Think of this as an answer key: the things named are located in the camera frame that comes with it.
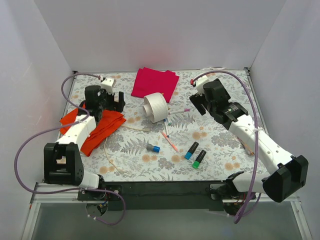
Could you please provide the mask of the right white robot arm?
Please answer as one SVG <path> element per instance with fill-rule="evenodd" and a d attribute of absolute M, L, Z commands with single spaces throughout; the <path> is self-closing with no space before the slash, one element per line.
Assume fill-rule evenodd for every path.
<path fill-rule="evenodd" d="M 191 85 L 197 93 L 189 99 L 201 115 L 209 113 L 252 151 L 258 148 L 258 158 L 268 174 L 256 174 L 252 192 L 266 194 L 280 203 L 305 185 L 308 160 L 303 155 L 293 156 L 256 128 L 248 111 L 238 102 L 230 101 L 219 79 L 210 81 L 204 76 Z"/>

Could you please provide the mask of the pink capped white pen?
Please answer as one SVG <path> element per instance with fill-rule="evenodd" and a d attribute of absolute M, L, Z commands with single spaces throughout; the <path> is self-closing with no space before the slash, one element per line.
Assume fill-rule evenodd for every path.
<path fill-rule="evenodd" d="M 169 115 L 175 115 L 175 114 L 179 114 L 179 113 L 185 113 L 185 112 L 189 112 L 190 109 L 189 108 L 185 108 L 182 110 L 176 110 L 176 111 L 169 111 Z"/>

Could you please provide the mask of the blue capped black highlighter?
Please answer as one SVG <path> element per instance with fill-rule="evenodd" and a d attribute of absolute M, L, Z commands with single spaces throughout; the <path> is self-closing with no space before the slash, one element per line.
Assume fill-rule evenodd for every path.
<path fill-rule="evenodd" d="M 189 148 L 189 150 L 186 152 L 184 158 L 185 158 L 186 160 L 189 160 L 189 159 L 192 157 L 192 155 L 194 154 L 194 152 L 196 151 L 196 149 L 197 149 L 198 146 L 199 146 L 199 143 L 195 141 L 195 142 L 192 144 L 192 146 Z"/>

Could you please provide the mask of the salmon pink pen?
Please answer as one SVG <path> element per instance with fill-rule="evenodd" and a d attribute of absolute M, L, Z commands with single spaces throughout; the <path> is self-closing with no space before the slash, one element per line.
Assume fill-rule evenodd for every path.
<path fill-rule="evenodd" d="M 172 143 L 169 137 L 164 132 L 161 132 L 161 134 L 167 140 L 167 142 L 171 145 L 171 147 L 178 153 L 179 152 L 178 148 Z"/>

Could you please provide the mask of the grey blue glue stick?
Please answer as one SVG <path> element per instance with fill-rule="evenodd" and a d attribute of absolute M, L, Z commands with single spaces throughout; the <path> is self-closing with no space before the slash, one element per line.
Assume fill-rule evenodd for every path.
<path fill-rule="evenodd" d="M 160 147 L 152 145 L 150 143 L 147 144 L 146 149 L 148 151 L 154 152 L 154 153 L 159 153 L 160 152 Z"/>

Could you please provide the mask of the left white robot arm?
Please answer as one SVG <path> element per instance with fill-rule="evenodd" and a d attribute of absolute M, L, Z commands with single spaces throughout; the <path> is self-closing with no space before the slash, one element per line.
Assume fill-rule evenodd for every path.
<path fill-rule="evenodd" d="M 89 189 L 95 200 L 106 196 L 100 176 L 84 169 L 81 148 L 93 134 L 101 131 L 101 124 L 109 114 L 121 114 L 126 105 L 124 93 L 115 93 L 111 86 L 90 85 L 84 90 L 85 99 L 76 109 L 75 120 L 55 143 L 44 146 L 44 182 Z"/>

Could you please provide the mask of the white round organizer container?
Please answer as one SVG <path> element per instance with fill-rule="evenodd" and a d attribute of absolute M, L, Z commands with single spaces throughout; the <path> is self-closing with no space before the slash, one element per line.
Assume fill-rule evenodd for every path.
<path fill-rule="evenodd" d="M 159 92 L 144 96 L 142 109 L 152 123 L 163 121 L 169 115 L 167 102 Z"/>

